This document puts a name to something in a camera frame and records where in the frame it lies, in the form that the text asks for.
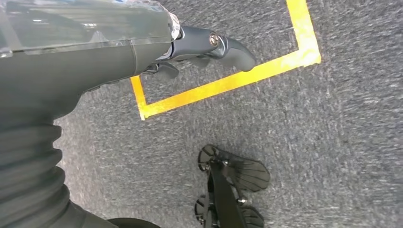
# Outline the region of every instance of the metal screw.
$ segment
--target metal screw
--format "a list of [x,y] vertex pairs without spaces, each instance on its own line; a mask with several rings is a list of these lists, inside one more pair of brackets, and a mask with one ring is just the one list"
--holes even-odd
[[210,34],[210,44],[213,46],[213,47],[216,47],[216,46],[218,46],[218,44],[220,43],[220,39],[218,38],[218,35],[217,34],[215,34],[215,33],[211,33]]
[[237,201],[238,201],[238,203],[239,203],[240,205],[243,205],[243,204],[245,204],[246,202],[248,202],[248,199],[245,198],[245,197],[239,197],[239,198],[237,199]]

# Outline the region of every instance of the transparent plastic cover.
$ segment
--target transparent plastic cover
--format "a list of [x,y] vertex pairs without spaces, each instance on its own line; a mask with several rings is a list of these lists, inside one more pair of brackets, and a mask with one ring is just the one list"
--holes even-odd
[[0,0],[0,58],[170,43],[179,21],[151,0]]

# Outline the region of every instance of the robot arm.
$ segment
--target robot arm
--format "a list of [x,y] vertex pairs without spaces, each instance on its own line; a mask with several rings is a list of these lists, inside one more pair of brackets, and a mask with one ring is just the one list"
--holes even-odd
[[92,88],[142,72],[253,55],[208,29],[178,27],[156,2],[0,0],[0,228],[115,228],[70,202],[55,119]]

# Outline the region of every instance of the gray carpet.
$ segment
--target gray carpet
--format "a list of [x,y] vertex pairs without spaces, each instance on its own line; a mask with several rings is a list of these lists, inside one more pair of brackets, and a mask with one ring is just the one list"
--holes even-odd
[[[186,25],[241,40],[260,63],[297,49],[285,0],[163,1]],[[141,121],[130,81],[87,93],[58,120],[74,202],[104,218],[200,227],[196,157],[207,143],[262,161],[248,194],[266,227],[397,228],[403,200],[402,1],[308,0],[322,63]],[[148,102],[234,73],[143,76]]]

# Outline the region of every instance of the yellow floor tape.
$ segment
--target yellow floor tape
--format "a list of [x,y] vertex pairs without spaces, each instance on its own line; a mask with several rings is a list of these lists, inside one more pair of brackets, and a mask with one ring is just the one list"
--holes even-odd
[[131,78],[133,91],[142,120],[218,95],[284,72],[321,62],[319,47],[312,26],[306,0],[287,0],[287,7],[297,38],[298,51],[256,66],[249,72],[240,72],[210,82],[186,92],[147,104],[140,77]]

